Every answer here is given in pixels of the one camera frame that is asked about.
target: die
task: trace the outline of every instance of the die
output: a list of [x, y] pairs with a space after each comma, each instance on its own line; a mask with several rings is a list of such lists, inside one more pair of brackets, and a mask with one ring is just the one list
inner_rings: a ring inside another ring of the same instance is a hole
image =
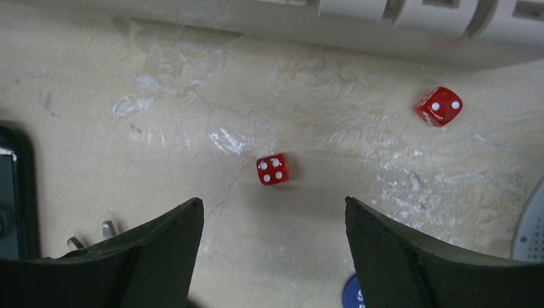
[[416, 113], [431, 126], [444, 126], [463, 109], [463, 101], [450, 89], [438, 87], [416, 106]]
[[287, 168], [285, 154], [279, 153], [257, 159], [257, 174], [263, 185], [274, 185], [288, 181], [289, 168]]

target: worn table surface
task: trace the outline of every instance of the worn table surface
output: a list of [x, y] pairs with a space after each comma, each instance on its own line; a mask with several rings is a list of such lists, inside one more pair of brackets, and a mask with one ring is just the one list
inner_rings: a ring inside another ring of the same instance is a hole
[[[340, 307], [344, 197], [507, 257], [544, 171], [544, 62], [438, 67], [90, 12], [0, 3], [0, 114], [36, 147], [43, 254], [193, 196], [206, 222], [191, 296], [207, 307]], [[412, 111], [444, 85], [460, 116]], [[264, 187], [255, 159], [287, 152]]]

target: blue sticker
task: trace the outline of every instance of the blue sticker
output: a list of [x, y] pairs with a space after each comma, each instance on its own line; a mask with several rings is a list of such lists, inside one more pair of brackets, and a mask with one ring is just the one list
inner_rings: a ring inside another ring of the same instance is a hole
[[342, 293], [342, 305], [344, 308], [366, 308], [362, 300], [361, 287], [357, 274], [353, 275], [346, 282], [344, 292]]

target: gray round object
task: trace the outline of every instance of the gray round object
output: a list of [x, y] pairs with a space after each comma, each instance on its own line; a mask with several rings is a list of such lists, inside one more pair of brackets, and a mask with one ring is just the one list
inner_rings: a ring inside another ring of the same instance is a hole
[[544, 263], [544, 179], [525, 204], [510, 255], [518, 261]]

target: metal prong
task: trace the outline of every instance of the metal prong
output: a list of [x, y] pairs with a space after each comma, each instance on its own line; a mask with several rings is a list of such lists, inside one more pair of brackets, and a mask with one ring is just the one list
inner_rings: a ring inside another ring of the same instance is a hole
[[104, 239], [111, 239], [112, 237], [117, 236], [114, 224], [110, 220], [106, 220], [102, 223], [102, 236]]
[[78, 249], [84, 249], [85, 247], [75, 236], [70, 237], [68, 241], [66, 241], [66, 244], [71, 252]]

